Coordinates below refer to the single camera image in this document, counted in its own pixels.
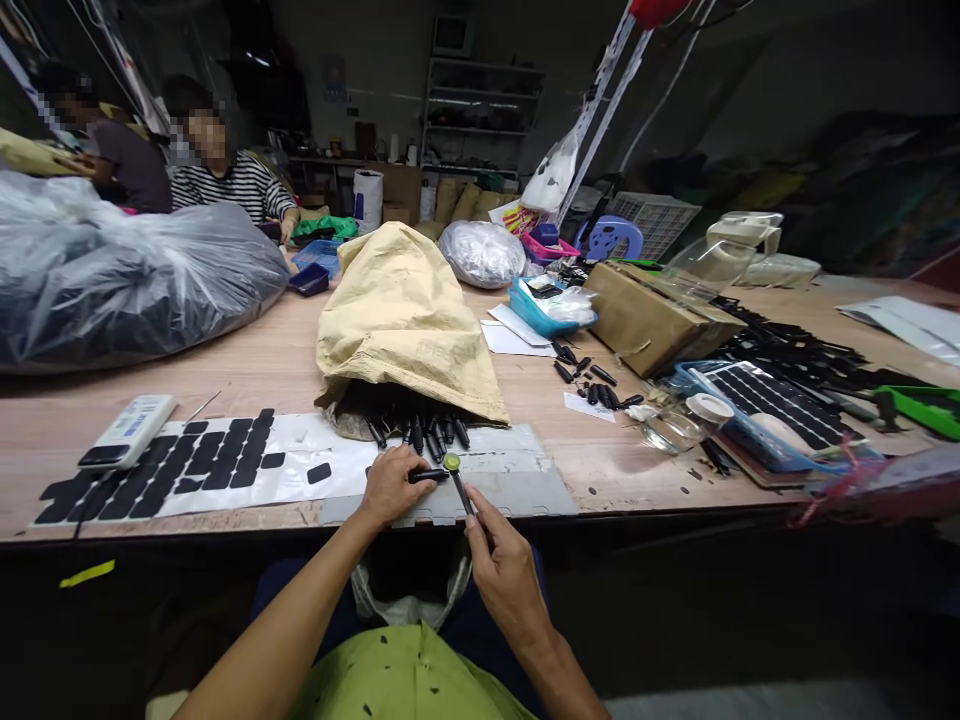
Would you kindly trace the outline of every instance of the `green bag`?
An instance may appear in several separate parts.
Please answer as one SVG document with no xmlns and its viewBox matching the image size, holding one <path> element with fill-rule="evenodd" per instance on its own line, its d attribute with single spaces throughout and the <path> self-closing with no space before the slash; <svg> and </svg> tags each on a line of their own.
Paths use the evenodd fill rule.
<svg viewBox="0 0 960 720">
<path fill-rule="evenodd" d="M 327 215 L 319 220 L 301 220 L 300 224 L 297 225 L 297 229 L 293 231 L 293 237 L 310 235 L 317 230 L 331 227 L 334 229 L 334 240 L 349 240 L 357 236 L 358 228 L 356 220 L 353 218 L 337 218 L 332 215 Z"/>
</svg>

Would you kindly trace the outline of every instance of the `pink plastic container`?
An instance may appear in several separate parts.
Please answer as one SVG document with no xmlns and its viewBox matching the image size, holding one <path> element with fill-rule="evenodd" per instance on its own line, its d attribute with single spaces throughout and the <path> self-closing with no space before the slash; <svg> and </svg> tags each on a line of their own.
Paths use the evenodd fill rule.
<svg viewBox="0 0 960 720">
<path fill-rule="evenodd" d="M 524 233 L 521 235 L 520 242 L 523 243 L 523 247 L 527 251 L 527 255 L 532 260 L 539 260 L 540 262 L 553 262 L 554 260 L 562 257 L 577 257 L 580 255 L 579 250 L 572 245 L 565 243 L 559 238 L 557 239 L 557 242 L 560 245 L 560 250 L 544 247 L 530 233 Z"/>
</svg>

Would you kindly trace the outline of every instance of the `striped shirt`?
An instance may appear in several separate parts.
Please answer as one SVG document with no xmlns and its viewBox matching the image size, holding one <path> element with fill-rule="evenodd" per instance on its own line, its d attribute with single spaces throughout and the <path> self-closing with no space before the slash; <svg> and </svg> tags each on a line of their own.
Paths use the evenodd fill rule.
<svg viewBox="0 0 960 720">
<path fill-rule="evenodd" d="M 287 209 L 297 206 L 276 176 L 242 150 L 222 178 L 200 165 L 175 167 L 170 189 L 174 210 L 190 205 L 232 202 L 246 210 L 256 225 L 267 218 L 282 220 Z"/>
</svg>

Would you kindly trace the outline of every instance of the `white plastic basket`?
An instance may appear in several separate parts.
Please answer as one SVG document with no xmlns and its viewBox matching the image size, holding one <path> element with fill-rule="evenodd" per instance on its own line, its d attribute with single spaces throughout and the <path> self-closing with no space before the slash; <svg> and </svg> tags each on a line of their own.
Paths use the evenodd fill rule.
<svg viewBox="0 0 960 720">
<path fill-rule="evenodd" d="M 700 206 L 669 195 L 619 192 L 606 212 L 640 228 L 643 233 L 642 260 L 659 260 L 700 212 Z M 625 249 L 626 243 L 623 242 L 614 248 L 610 257 L 623 257 Z"/>
</svg>

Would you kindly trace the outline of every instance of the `green shirt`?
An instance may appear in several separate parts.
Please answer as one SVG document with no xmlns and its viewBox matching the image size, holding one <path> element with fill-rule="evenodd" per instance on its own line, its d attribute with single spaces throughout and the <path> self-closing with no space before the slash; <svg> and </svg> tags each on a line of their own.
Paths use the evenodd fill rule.
<svg viewBox="0 0 960 720">
<path fill-rule="evenodd" d="M 425 625 L 368 630 L 314 665 L 291 720 L 534 718 Z"/>
</svg>

